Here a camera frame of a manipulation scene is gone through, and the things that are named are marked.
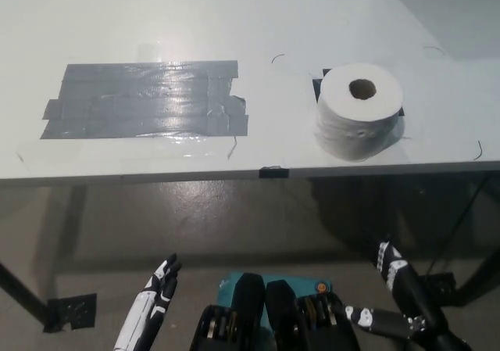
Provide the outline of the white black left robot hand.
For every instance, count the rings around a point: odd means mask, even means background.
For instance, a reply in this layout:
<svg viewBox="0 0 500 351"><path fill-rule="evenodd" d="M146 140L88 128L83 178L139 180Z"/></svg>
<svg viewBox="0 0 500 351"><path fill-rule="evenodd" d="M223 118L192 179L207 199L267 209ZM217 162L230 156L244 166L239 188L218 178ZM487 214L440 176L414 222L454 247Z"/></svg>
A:
<svg viewBox="0 0 500 351"><path fill-rule="evenodd" d="M165 259L137 294L117 337L114 350L151 349L177 287L181 263L177 254Z"/></svg>

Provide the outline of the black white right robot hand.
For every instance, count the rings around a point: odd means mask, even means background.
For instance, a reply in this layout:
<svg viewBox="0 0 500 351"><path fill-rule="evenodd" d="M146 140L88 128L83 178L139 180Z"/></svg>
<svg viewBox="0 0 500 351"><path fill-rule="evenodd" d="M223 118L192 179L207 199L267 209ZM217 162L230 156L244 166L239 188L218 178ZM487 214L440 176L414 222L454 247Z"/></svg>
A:
<svg viewBox="0 0 500 351"><path fill-rule="evenodd" d="M429 342L449 333L448 321L408 260L389 242L372 244L373 265L399 311L344 306L339 313L360 329L386 338Z"/></svg>

